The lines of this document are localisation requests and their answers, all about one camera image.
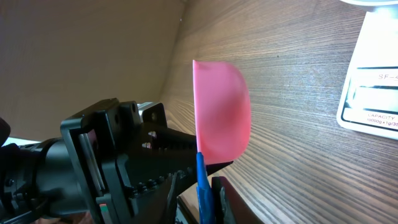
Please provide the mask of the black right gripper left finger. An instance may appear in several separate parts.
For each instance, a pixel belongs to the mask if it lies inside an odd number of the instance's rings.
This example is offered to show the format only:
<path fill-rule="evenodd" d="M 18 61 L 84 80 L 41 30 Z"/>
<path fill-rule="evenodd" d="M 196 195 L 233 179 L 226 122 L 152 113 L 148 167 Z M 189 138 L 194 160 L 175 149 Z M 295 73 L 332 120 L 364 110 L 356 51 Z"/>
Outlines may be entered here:
<path fill-rule="evenodd" d="M 158 189 L 159 196 L 156 205 L 160 214 L 155 223 L 174 224 L 177 213 L 177 197 L 181 194 L 182 173 L 176 172 L 165 179 Z"/>

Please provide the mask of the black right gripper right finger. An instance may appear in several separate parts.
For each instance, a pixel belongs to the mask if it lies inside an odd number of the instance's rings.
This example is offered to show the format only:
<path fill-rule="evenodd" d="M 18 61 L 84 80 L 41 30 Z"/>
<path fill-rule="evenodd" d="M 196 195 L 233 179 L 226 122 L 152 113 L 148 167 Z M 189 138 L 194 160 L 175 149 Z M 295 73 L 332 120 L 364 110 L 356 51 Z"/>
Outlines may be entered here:
<path fill-rule="evenodd" d="M 215 203 L 216 223 L 263 224 L 226 177 L 213 177 L 211 188 Z"/>

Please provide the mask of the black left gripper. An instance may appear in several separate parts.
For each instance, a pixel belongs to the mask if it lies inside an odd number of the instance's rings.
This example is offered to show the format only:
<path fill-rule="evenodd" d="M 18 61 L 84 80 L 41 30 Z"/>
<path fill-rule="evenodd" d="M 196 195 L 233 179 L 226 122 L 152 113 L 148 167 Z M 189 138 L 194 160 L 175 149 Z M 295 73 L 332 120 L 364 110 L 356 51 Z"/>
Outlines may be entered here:
<path fill-rule="evenodd" d="M 61 134 L 93 219 L 132 223 L 147 194 L 175 173 L 178 195 L 197 183 L 196 136 L 167 127 L 162 103 L 101 100 L 61 123 Z"/>

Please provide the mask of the pink scoop with blue handle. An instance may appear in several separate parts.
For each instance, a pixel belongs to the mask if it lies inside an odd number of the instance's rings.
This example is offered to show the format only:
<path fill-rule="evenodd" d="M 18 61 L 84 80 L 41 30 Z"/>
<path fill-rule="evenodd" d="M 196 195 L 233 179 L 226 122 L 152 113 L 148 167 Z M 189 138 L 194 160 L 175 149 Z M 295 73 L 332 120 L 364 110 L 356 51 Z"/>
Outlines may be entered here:
<path fill-rule="evenodd" d="M 246 150 L 251 103 L 246 81 L 234 65 L 197 60 L 192 65 L 200 223 L 214 223 L 215 203 L 206 168 L 232 162 Z"/>

